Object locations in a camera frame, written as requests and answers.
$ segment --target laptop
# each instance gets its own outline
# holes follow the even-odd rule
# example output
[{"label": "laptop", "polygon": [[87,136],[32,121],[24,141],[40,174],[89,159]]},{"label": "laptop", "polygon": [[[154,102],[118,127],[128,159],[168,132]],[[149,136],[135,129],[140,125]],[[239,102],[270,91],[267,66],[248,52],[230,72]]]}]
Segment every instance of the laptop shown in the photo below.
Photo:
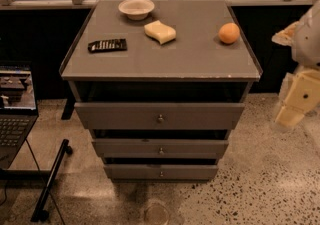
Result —
[{"label": "laptop", "polygon": [[10,167],[37,118],[31,64],[0,61],[0,170]]}]

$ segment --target dresser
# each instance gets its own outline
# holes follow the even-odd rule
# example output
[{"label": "dresser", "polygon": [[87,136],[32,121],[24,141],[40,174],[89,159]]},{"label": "dresser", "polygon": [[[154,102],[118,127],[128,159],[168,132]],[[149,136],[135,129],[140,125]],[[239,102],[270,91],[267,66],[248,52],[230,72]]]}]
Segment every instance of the dresser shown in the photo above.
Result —
[{"label": "dresser", "polygon": [[[220,27],[234,21],[224,0],[152,0],[142,21],[121,14],[122,1],[99,0],[60,69],[107,176],[213,179],[259,64],[244,37],[219,41]],[[143,26],[156,20],[176,39],[148,37]],[[88,52],[90,42],[119,38],[126,51]]]}]

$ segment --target black wall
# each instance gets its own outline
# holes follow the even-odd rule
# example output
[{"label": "black wall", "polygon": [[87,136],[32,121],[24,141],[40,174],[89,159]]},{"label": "black wall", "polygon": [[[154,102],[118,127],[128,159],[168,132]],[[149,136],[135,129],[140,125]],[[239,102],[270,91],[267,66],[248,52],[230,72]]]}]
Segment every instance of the black wall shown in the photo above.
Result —
[{"label": "black wall", "polygon": [[[308,6],[233,7],[263,69],[251,92],[278,92],[286,72],[296,63],[291,49],[271,42],[275,32],[298,20]],[[39,99],[65,98],[68,85],[60,64],[89,9],[0,11],[0,60],[33,62]]]}]

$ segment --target floor drain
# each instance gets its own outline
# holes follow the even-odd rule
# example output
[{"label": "floor drain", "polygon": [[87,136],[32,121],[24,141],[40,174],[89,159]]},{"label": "floor drain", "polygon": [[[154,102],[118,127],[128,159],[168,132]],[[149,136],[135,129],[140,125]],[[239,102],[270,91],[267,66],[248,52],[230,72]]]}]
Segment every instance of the floor drain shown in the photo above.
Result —
[{"label": "floor drain", "polygon": [[169,213],[162,205],[152,204],[145,211],[144,220],[148,225],[167,225],[169,221]]}]

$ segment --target laptop screen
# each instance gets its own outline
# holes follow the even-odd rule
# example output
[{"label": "laptop screen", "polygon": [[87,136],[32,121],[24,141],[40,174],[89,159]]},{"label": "laptop screen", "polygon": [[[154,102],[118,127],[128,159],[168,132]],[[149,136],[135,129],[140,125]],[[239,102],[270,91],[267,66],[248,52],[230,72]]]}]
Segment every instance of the laptop screen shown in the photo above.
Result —
[{"label": "laptop screen", "polygon": [[28,114],[36,109],[30,65],[0,63],[0,113]]}]

